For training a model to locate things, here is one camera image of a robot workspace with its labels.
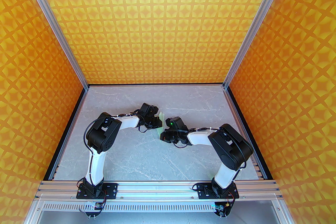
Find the black cable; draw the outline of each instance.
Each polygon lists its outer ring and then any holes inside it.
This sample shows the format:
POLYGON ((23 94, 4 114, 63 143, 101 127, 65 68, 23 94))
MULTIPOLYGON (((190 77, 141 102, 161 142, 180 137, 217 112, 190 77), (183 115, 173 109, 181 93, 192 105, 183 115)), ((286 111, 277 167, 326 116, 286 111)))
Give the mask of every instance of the black cable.
POLYGON ((209 130, 215 130, 215 131, 221 131, 220 129, 213 129, 213 128, 206 128, 206 129, 209 129, 209 130))
POLYGON ((85 178, 85 177, 83 177, 83 178, 81 178, 80 180, 77 181, 77 184, 76 184, 76 185, 77 185, 77 188, 79 188, 78 183, 81 182, 81 181, 83 181, 84 178, 85 178))
POLYGON ((91 181, 91 185, 93 186, 92 177, 91 177, 92 160, 93 160, 93 152, 92 152, 92 155, 91 155, 90 168, 89 168, 90 181, 91 181))
POLYGON ((239 172, 240 172, 240 169, 238 169, 238 172, 235 174, 235 176, 232 178, 232 181, 234 181, 235 180, 235 178, 237 177, 237 175, 239 174, 239 172))
POLYGON ((152 125, 148 124, 148 123, 146 122, 145 118, 144 118, 142 115, 137 114, 138 111, 140 111, 140 110, 137 109, 137 110, 131 112, 130 115, 132 115, 132 116, 137 116, 137 117, 141 117, 142 120, 144 121, 144 124, 148 125, 148 127, 151 127, 152 125))
POLYGON ((183 130, 183 129, 165 129, 163 131, 164 133, 171 133, 171 132, 176 132, 176 133, 189 133, 189 131, 183 130))
POLYGON ((140 131, 140 127, 141 127, 141 125, 140 125, 139 128, 138 128, 139 132, 141 132, 141 133, 145 133, 145 132, 147 132, 148 128, 147 128, 144 132, 142 132, 142 131, 140 131))
POLYGON ((196 186, 197 184, 198 184, 198 183, 195 183, 194 185, 192 185, 191 189, 192 189, 193 191, 198 191, 198 189, 193 189, 193 187, 196 186))
POLYGON ((104 197, 104 200, 103 200, 102 208, 100 209, 100 211, 98 212, 97 215, 99 215, 103 211, 103 209, 106 205, 106 190, 104 190, 104 194, 105 194, 105 197, 104 197))
POLYGON ((177 148, 185 148, 187 145, 182 146, 182 147, 179 147, 179 146, 177 146, 176 144, 174 144, 174 146, 176 146, 177 148))

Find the yellow geometric pattern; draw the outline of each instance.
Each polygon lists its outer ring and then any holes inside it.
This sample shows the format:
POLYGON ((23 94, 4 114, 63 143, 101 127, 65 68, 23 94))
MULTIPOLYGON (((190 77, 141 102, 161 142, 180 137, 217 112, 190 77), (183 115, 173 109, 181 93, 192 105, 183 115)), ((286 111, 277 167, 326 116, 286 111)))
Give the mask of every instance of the yellow geometric pattern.
POLYGON ((90 84, 223 82, 262 0, 48 0, 90 84))
POLYGON ((82 86, 36 0, 0 10, 0 222, 23 223, 82 86))
POLYGON ((296 222, 336 223, 336 0, 275 0, 230 87, 296 222))

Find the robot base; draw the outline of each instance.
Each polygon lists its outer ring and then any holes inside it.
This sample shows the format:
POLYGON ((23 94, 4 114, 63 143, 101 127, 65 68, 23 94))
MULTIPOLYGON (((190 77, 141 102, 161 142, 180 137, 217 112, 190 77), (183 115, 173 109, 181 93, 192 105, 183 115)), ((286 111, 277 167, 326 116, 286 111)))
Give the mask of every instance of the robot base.
POLYGON ((195 189, 197 191, 198 199, 238 199, 239 194, 237 187, 234 182, 232 182, 226 189, 222 189, 212 180, 211 183, 197 183, 195 184, 195 189))
POLYGON ((79 188, 77 190, 76 199, 84 199, 84 200, 97 200, 104 199, 106 193, 106 200, 115 200, 118 192, 118 184, 117 183, 99 183, 97 188, 96 195, 94 195, 89 189, 84 185, 84 183, 79 184, 79 188))

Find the black edge trim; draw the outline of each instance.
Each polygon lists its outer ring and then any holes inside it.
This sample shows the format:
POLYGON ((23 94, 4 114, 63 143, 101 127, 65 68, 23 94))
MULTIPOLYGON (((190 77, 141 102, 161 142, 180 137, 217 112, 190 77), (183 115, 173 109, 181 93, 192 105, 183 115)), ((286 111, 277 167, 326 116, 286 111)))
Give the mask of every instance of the black edge trim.
POLYGON ((236 110, 237 110, 237 112, 238 112, 238 114, 239 114, 239 116, 240 116, 240 119, 241 119, 241 121, 242 121, 242 123, 243 123, 243 125, 244 125, 244 127, 245 127, 245 130, 246 130, 246 132, 247 132, 247 135, 249 136, 249 138, 250 138, 250 140, 251 140, 251 143, 252 143, 254 152, 257 154, 257 156, 258 156, 258 158, 259 158, 259 161, 260 161, 260 163, 261 163, 261 166, 263 167, 263 169, 264 169, 264 171, 265 171, 265 174, 266 174, 266 177, 267 177, 267 178, 265 178, 265 179, 273 180, 273 177, 272 177, 272 175, 271 175, 271 172, 270 172, 269 168, 267 167, 267 164, 266 164, 266 162, 265 162, 265 159, 264 159, 264 157, 262 156, 262 154, 261 154, 261 152, 260 152, 260 149, 259 149, 259 147, 258 147, 258 145, 257 145, 257 142, 255 141, 255 139, 254 139, 254 137, 253 137, 253 134, 252 134, 252 132, 251 132, 251 130, 250 130, 250 128, 249 128, 249 126, 248 126, 246 120, 245 120, 245 117, 244 117, 242 111, 241 111, 240 108, 239 108, 239 105, 238 105, 238 103, 237 103, 237 101, 236 101, 236 99, 235 99, 235 97, 234 97, 234 95, 233 95, 233 93, 232 93, 232 91, 231 91, 231 89, 230 89, 230 86, 228 87, 228 93, 229 93, 229 95, 230 95, 230 97, 231 97, 231 99, 232 99, 232 102, 234 103, 234 106, 235 106, 235 108, 236 108, 236 110))
POLYGON ((83 99, 84 93, 85 93, 85 89, 82 89, 82 92, 81 92, 81 94, 79 95, 79 98, 78 98, 78 101, 77 101, 77 103, 76 103, 76 105, 75 105, 75 108, 73 109, 72 114, 71 114, 71 116, 70 116, 70 118, 69 118, 69 121, 67 122, 67 125, 66 125, 66 127, 65 127, 65 129, 64 129, 64 132, 63 132, 63 135, 62 135, 62 137, 61 137, 61 139, 60 139, 60 142, 59 142, 59 144, 58 144, 58 146, 57 146, 57 148, 56 148, 56 150, 55 150, 54 156, 53 156, 52 159, 51 159, 51 162, 50 162, 50 164, 49 164, 49 167, 48 167, 48 169, 47 169, 47 172, 45 173, 45 176, 44 176, 44 178, 43 178, 44 181, 51 180, 51 179, 49 179, 50 176, 52 176, 52 175, 51 175, 51 172, 52 172, 54 166, 56 165, 57 157, 58 157, 58 155, 59 155, 59 153, 60 153, 60 150, 61 150, 62 145, 63 145, 63 143, 64 143, 64 140, 65 140, 65 138, 66 138, 66 135, 67 135, 67 133, 68 133, 68 131, 69 131, 69 129, 70 129, 71 123, 72 123, 72 121, 74 120, 74 117, 75 117, 75 114, 76 114, 76 112, 77 112, 77 110, 78 110, 79 104, 81 103, 81 101, 82 101, 82 99, 83 99))
POLYGON ((211 83, 139 83, 139 84, 89 84, 90 86, 136 86, 136 85, 222 85, 222 82, 211 82, 211 83))

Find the aluminum frame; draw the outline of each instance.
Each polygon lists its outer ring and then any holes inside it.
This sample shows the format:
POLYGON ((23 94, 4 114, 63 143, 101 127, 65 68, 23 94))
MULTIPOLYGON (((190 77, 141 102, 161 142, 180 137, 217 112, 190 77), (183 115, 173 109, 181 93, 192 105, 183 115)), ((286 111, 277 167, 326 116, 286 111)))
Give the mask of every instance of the aluminum frame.
MULTIPOLYGON (((231 96, 230 96, 230 94, 229 94, 229 92, 228 92, 228 89, 223 87, 223 93, 224 93, 225 99, 226 99, 227 102, 228 102, 228 105, 229 105, 229 107, 230 107, 230 110, 231 110, 231 112, 232 112, 232 115, 233 115, 233 117, 234 117, 234 120, 235 120, 235 122, 236 122, 236 124, 237 124, 239 133, 246 139, 246 141, 248 141, 250 144, 252 144, 252 143, 251 143, 251 139, 250 139, 250 137, 248 136, 247 131, 246 131, 246 129, 245 129, 245 126, 244 126, 244 124, 243 124, 243 122, 242 122, 242 120, 241 120, 241 118, 240 118, 240 116, 239 116, 239 114, 238 114, 238 111, 237 111, 237 109, 236 109, 235 106, 234 106, 234 103, 233 103, 233 101, 232 101, 232 99, 231 99, 231 96)), ((257 163, 258 168, 259 168, 259 171, 261 172, 263 178, 267 178, 267 175, 266 175, 266 172, 265 172, 265 170, 264 170, 264 168, 263 168, 263 165, 261 164, 261 162, 260 162, 260 160, 259 160, 257 154, 255 153, 255 151, 253 152, 253 154, 252 154, 251 157, 252 157, 253 160, 257 163)))
POLYGON ((62 47, 67 59, 69 60, 73 70, 75 71, 79 81, 81 82, 83 88, 87 91, 89 89, 89 85, 86 81, 86 78, 82 72, 82 69, 79 67, 79 64, 74 57, 72 50, 63 34, 63 31, 56 20, 56 17, 49 5, 48 0, 37 0, 37 3, 39 4, 40 8, 42 9, 42 12, 44 16, 46 17, 47 21, 49 22, 49 25, 51 29, 53 30, 58 42, 60 43, 60 46, 62 47))
POLYGON ((61 161, 61 159, 63 157, 63 154, 64 154, 64 151, 66 149, 66 146, 67 146, 67 144, 69 142, 71 133, 72 133, 74 127, 75 127, 75 124, 76 124, 76 121, 78 119, 78 116, 79 116, 79 114, 80 114, 80 112, 82 110, 82 107, 83 107, 83 104, 85 102, 87 94, 88 94, 88 91, 85 91, 84 94, 83 94, 83 96, 82 96, 82 99, 79 102, 79 106, 78 106, 78 108, 76 110, 75 116, 72 119, 71 125, 69 127, 69 130, 66 133, 66 137, 65 137, 64 142, 62 144, 60 152, 58 153, 57 158, 55 160, 55 165, 54 165, 54 167, 52 168, 52 170, 50 172, 49 180, 52 180, 54 178, 54 175, 55 175, 55 173, 57 171, 58 165, 60 164, 60 161, 61 161))
POLYGON ((225 80, 223 82, 223 86, 225 89, 228 88, 228 86, 230 85, 235 73, 237 72, 240 64, 242 63, 249 47, 251 46, 251 43, 254 39, 254 37, 256 36, 262 22, 265 19, 265 16, 268 12, 268 10, 271 7, 271 4, 273 3, 274 0, 262 0, 261 4, 258 8, 258 11, 255 15, 255 17, 253 18, 253 21, 251 23, 250 28, 248 29, 246 36, 243 40, 243 42, 241 43, 241 46, 239 48, 239 51, 228 71, 227 76, 225 77, 225 80))
MULTIPOLYGON (((107 201, 103 212, 214 212, 215 202, 226 199, 198 199, 197 192, 192 190, 198 182, 116 181, 114 183, 119 184, 117 197, 107 201)), ((281 223, 290 224, 274 180, 237 180, 235 183, 240 194, 237 200, 271 200, 281 223)), ((95 202, 101 200, 77 200, 76 184, 77 181, 42 181, 24 223, 37 223, 43 211, 94 212, 95 202)))

